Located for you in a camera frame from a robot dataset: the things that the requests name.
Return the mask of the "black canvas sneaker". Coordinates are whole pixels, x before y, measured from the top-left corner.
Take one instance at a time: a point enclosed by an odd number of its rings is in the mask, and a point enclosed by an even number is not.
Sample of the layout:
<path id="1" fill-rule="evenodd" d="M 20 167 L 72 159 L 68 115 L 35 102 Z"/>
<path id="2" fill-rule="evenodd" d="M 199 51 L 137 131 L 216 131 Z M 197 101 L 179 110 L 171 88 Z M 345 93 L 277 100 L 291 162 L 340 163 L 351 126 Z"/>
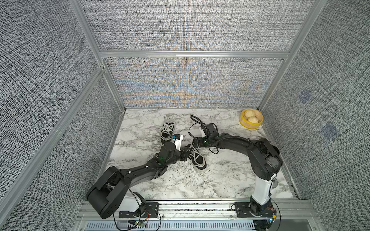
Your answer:
<path id="1" fill-rule="evenodd" d="M 195 171 L 198 173 L 205 172 L 207 170 L 207 162 L 203 155 L 192 145 L 189 146 L 190 153 L 188 159 L 194 166 Z"/>
<path id="2" fill-rule="evenodd" d="M 165 121 L 163 123 L 160 130 L 160 139 L 162 144 L 171 141 L 172 136 L 174 135 L 175 126 L 176 124 L 174 121 Z"/>

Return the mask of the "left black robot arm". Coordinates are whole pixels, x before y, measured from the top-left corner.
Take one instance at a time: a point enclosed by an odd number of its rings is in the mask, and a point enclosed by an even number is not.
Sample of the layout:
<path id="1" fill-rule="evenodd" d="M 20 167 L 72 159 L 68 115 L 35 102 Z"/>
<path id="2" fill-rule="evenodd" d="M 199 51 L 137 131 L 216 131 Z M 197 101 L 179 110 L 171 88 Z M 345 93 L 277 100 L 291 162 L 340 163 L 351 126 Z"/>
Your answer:
<path id="1" fill-rule="evenodd" d="M 118 210 L 132 186 L 162 176 L 169 165 L 187 161 L 192 152 L 190 146 L 178 150 L 174 143 L 167 142 L 143 165 L 129 169 L 109 167 L 87 192 L 86 198 L 99 216 L 106 219 Z"/>

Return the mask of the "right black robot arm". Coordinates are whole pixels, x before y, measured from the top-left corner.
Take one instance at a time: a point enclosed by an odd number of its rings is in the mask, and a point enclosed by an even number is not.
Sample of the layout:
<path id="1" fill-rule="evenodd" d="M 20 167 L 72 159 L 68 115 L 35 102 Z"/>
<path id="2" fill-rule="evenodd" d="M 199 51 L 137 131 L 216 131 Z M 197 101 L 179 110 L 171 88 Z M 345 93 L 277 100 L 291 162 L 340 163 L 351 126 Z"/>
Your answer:
<path id="1" fill-rule="evenodd" d="M 249 213 L 260 217 L 271 207 L 271 188 L 273 180 L 283 165 L 279 149 L 266 138 L 251 140 L 228 133 L 219 133 L 215 124 L 201 125 L 201 137 L 193 138 L 196 148 L 227 149 L 246 155 L 256 176 L 256 184 L 250 203 Z"/>

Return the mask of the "yellow bamboo steamer basket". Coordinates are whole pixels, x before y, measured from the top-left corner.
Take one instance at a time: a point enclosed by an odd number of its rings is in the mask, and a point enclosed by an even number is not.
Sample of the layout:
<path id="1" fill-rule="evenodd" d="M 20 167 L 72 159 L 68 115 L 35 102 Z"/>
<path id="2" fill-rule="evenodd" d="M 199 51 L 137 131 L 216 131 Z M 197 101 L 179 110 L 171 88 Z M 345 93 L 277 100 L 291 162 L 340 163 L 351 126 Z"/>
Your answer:
<path id="1" fill-rule="evenodd" d="M 261 112 L 255 109 L 244 109 L 239 117 L 239 122 L 245 128 L 255 130 L 261 126 L 264 121 L 264 116 Z"/>

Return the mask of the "upper beige bun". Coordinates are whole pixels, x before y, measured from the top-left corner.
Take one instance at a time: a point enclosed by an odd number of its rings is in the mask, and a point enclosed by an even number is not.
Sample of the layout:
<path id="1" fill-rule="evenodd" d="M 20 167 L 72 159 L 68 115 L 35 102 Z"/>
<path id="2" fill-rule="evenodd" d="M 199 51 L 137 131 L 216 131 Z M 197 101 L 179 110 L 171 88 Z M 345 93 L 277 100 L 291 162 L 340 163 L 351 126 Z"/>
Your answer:
<path id="1" fill-rule="evenodd" d="M 253 110 L 245 110 L 244 117 L 246 119 L 249 119 L 250 117 L 255 117 L 256 118 L 256 113 Z"/>

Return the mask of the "beige bun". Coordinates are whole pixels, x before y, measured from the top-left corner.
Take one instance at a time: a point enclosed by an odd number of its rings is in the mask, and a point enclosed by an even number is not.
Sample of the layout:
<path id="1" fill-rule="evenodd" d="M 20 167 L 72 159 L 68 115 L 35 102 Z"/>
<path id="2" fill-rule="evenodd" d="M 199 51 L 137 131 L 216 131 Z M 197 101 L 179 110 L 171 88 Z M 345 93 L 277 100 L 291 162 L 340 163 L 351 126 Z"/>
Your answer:
<path id="1" fill-rule="evenodd" d="M 259 123 L 259 119 L 255 116 L 251 116 L 251 117 L 247 118 L 247 121 L 250 122 L 250 123 L 254 123 L 254 124 Z"/>
<path id="2" fill-rule="evenodd" d="M 256 118 L 256 113 L 253 110 L 245 110 L 244 117 L 246 119 L 249 119 L 250 117 L 255 117 Z"/>

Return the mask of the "lower beige bun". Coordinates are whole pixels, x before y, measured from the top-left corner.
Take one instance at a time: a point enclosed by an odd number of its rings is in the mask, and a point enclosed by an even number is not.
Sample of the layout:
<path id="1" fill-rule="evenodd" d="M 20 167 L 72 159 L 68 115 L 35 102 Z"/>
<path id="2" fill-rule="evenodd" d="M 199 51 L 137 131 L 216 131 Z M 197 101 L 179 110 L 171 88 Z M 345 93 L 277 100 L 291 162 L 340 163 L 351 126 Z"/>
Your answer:
<path id="1" fill-rule="evenodd" d="M 251 116 L 251 117 L 247 118 L 247 121 L 250 122 L 250 123 L 254 123 L 254 124 L 259 123 L 259 119 L 255 116 Z"/>

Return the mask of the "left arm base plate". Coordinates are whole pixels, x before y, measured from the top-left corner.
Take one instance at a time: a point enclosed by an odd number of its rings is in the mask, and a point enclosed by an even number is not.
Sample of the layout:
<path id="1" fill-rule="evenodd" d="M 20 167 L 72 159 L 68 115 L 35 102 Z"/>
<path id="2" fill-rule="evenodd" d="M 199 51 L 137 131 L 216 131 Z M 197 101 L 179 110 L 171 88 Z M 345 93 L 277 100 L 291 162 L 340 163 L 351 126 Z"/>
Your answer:
<path id="1" fill-rule="evenodd" d="M 119 218 L 157 218 L 159 203 L 142 204 L 135 212 L 120 211 Z"/>

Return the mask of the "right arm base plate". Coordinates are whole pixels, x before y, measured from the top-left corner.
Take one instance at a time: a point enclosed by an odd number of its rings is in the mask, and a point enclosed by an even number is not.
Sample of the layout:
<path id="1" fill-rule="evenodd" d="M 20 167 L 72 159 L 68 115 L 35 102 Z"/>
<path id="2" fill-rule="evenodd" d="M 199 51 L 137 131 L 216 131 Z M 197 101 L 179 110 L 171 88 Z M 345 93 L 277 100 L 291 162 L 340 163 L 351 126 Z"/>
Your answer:
<path id="1" fill-rule="evenodd" d="M 276 218 L 277 215 L 270 201 L 262 206 L 255 202 L 236 202 L 234 207 L 238 218 Z"/>

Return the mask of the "aluminium front rail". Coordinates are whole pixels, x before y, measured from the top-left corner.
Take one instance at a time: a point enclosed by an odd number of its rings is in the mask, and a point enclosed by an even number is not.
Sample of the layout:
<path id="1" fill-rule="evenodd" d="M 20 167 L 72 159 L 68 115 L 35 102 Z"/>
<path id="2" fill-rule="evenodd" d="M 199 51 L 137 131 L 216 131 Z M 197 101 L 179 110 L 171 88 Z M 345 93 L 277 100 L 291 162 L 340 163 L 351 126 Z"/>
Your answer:
<path id="1" fill-rule="evenodd" d="M 311 201 L 294 198 L 275 198 L 273 206 L 283 219 L 319 219 Z M 247 205 L 247 199 L 160 199 L 149 200 L 159 203 L 163 220 L 171 219 L 237 219 L 236 203 Z"/>

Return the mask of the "aluminium enclosure frame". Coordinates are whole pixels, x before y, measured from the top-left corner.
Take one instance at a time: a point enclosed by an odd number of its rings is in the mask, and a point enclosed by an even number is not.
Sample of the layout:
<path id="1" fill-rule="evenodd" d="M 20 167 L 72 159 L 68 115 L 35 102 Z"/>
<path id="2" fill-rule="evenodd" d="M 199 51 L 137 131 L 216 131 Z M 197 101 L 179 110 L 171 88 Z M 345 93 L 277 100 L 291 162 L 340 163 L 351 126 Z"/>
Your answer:
<path id="1" fill-rule="evenodd" d="M 285 50 L 141 49 L 103 51 L 81 1 L 1 1 L 1 224 L 100 77 L 125 104 L 110 57 L 286 58 L 292 60 L 325 5 L 314 1 Z"/>

